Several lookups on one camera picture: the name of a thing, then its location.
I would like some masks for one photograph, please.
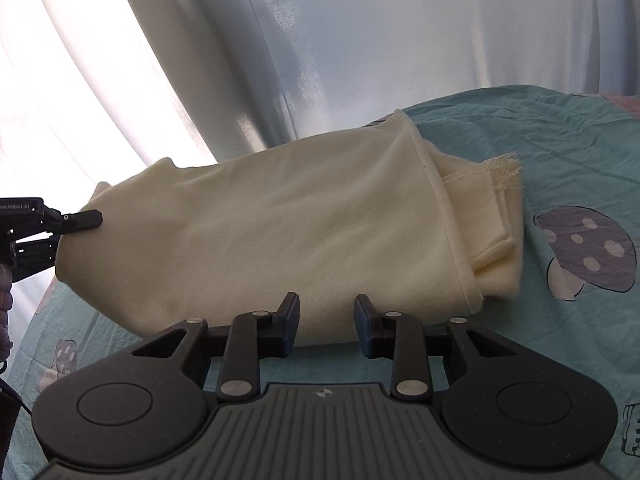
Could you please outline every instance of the folded cloth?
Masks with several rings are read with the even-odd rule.
[[[100,184],[92,208],[103,224],[62,237],[56,275],[138,335],[229,324],[295,291],[297,345],[349,342],[358,293],[436,323],[518,292],[518,161],[445,155],[399,110],[215,166],[164,158]]]

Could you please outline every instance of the human hand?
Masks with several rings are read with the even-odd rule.
[[[9,267],[0,264],[0,363],[9,358],[14,344],[9,339],[8,311],[14,306],[14,297],[11,295],[12,274]]]

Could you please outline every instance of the bedsheet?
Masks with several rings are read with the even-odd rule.
[[[640,480],[640,122],[635,101],[574,96],[531,86],[481,89],[415,105],[406,113],[445,153],[481,161],[517,153],[524,181],[522,288],[487,300],[473,322],[603,384],[618,426],[602,463]],[[43,302],[6,380],[32,405],[48,384],[136,341],[65,285]],[[438,359],[434,386],[446,387]],[[216,381],[212,365],[206,389]],[[263,383],[388,384],[391,362],[357,344],[297,348],[261,363]],[[20,415],[2,478],[32,478],[45,463]]]

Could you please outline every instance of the gray mushroom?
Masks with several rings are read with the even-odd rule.
[[[581,206],[563,206],[535,219],[556,255],[547,271],[556,298],[572,300],[584,282],[628,291],[636,278],[636,249],[613,219]]]

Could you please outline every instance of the folded towel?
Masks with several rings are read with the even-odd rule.
[[[83,208],[56,275],[127,330],[229,324],[300,295],[299,346],[356,340],[352,307],[423,322],[513,297],[522,266],[520,165],[445,155],[401,111],[203,168],[164,158]]]

